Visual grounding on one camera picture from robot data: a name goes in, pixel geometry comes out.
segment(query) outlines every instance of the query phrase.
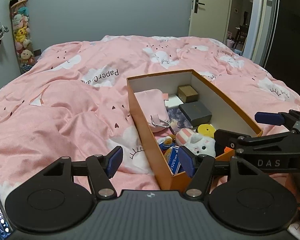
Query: chair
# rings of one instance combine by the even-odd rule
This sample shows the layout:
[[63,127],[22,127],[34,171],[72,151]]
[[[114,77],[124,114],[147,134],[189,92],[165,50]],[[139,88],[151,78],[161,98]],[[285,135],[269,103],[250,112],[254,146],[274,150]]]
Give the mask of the chair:
[[233,48],[237,48],[239,42],[244,43],[248,36],[249,27],[240,26],[240,30],[237,31],[237,34],[234,38],[234,44],[232,45]]

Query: pink bedding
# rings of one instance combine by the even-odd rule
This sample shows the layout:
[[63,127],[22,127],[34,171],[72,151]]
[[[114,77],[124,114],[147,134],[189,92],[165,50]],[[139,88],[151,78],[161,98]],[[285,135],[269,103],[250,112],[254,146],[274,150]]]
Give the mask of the pink bedding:
[[[49,47],[27,73],[0,90],[0,196],[61,156],[84,160],[121,145],[112,184],[159,189],[129,114],[126,78],[194,69],[251,117],[300,111],[300,96],[213,39],[106,36]],[[264,134],[286,131],[261,125]],[[87,187],[86,179],[76,180]]]

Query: cream door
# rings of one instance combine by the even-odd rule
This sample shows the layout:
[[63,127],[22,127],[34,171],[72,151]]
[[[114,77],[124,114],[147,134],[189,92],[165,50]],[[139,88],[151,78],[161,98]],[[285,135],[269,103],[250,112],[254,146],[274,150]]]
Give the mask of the cream door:
[[232,0],[193,0],[189,36],[224,42]]

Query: black door handle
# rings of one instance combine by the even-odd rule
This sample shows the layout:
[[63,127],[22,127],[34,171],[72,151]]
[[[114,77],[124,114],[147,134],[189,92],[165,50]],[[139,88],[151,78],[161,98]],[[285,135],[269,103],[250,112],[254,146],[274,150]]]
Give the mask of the black door handle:
[[195,3],[194,3],[194,13],[198,13],[198,6],[199,6],[199,4],[205,5],[204,3],[200,3],[199,0],[195,0]]

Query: pink pouch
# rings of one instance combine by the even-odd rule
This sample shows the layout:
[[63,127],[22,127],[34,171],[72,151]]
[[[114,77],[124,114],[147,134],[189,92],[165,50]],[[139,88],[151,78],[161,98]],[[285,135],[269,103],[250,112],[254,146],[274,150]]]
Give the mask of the pink pouch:
[[168,127],[169,117],[159,89],[134,93],[152,132],[160,132]]

